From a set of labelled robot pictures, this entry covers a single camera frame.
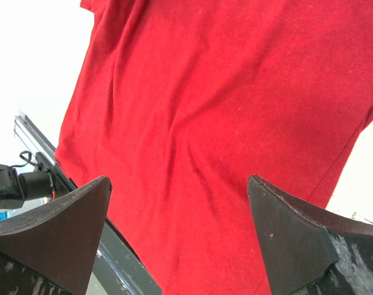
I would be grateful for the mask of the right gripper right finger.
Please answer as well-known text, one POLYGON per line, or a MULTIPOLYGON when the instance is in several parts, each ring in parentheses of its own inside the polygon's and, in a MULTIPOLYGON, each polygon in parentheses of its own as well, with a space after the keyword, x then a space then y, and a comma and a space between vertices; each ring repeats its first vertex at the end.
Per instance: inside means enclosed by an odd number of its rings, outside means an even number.
POLYGON ((248 197, 272 294, 373 294, 373 224, 250 176, 248 197))

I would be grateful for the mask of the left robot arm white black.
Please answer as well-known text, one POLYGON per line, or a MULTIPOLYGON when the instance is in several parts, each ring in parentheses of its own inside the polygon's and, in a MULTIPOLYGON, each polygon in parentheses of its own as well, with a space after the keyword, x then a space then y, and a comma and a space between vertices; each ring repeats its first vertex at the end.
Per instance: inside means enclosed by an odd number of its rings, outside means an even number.
POLYGON ((54 175, 33 162, 33 153, 23 151, 22 165, 0 164, 0 210, 21 208, 25 202, 44 197, 55 199, 54 175))

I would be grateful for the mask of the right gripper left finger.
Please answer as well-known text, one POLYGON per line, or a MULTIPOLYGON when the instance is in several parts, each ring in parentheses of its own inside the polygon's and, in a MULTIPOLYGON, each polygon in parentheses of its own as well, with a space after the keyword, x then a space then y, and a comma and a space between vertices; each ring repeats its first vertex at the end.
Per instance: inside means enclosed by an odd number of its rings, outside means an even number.
POLYGON ((100 176, 0 221, 0 294, 85 294, 111 191, 100 176))

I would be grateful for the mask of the red t-shirt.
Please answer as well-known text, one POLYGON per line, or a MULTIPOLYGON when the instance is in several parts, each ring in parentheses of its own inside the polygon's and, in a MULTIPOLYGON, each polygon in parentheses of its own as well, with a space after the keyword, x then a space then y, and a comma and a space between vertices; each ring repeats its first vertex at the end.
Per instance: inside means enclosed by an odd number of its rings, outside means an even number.
POLYGON ((90 44, 55 153, 164 294, 269 294, 259 175, 325 207, 373 121, 373 1, 82 1, 90 44))

